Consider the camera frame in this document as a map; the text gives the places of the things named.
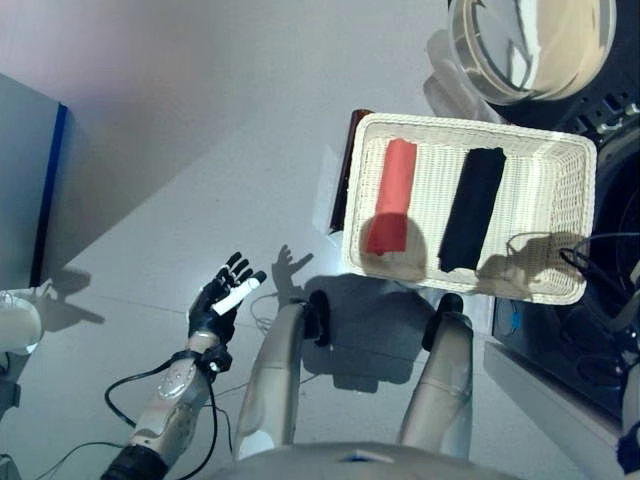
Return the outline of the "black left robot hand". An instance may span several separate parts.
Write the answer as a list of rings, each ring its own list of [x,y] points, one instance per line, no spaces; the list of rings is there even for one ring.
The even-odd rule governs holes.
[[[213,334],[220,344],[227,344],[234,335],[240,305],[266,279],[266,273],[254,271],[240,252],[232,254],[201,288],[189,308],[188,336]]]

